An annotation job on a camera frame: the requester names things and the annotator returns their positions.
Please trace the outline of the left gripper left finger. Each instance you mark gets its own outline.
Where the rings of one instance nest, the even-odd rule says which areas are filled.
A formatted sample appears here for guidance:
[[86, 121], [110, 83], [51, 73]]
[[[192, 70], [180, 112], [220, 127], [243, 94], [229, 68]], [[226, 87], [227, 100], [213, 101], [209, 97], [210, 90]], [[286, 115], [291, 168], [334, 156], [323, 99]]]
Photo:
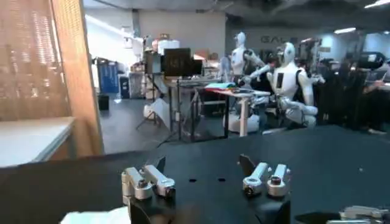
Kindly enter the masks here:
[[121, 173], [122, 198], [129, 201], [131, 198], [147, 200], [152, 193], [159, 197], [174, 198], [176, 196], [176, 182], [163, 172], [166, 157], [161, 157], [157, 165], [147, 164], [141, 169], [129, 167]]

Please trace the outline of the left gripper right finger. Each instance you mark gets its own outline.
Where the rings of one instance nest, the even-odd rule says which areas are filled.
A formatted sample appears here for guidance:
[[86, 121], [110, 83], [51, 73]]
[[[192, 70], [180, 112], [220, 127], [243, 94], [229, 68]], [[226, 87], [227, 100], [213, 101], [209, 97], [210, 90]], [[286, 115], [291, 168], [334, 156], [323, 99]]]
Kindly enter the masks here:
[[244, 172], [242, 189], [247, 197], [254, 197], [264, 191], [271, 197], [288, 194], [291, 171], [286, 164], [278, 164], [273, 170], [268, 163], [255, 164], [244, 154], [239, 156], [239, 164]]

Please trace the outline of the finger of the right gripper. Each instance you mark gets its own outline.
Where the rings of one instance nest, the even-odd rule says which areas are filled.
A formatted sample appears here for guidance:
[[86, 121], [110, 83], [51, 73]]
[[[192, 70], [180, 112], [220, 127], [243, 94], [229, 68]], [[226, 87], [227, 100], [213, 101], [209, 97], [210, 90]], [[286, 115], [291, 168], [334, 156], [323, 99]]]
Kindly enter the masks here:
[[340, 213], [341, 218], [345, 219], [382, 219], [389, 214], [389, 209], [380, 209], [367, 206], [349, 206], [344, 208]]
[[326, 224], [371, 224], [371, 220], [369, 219], [328, 220]]

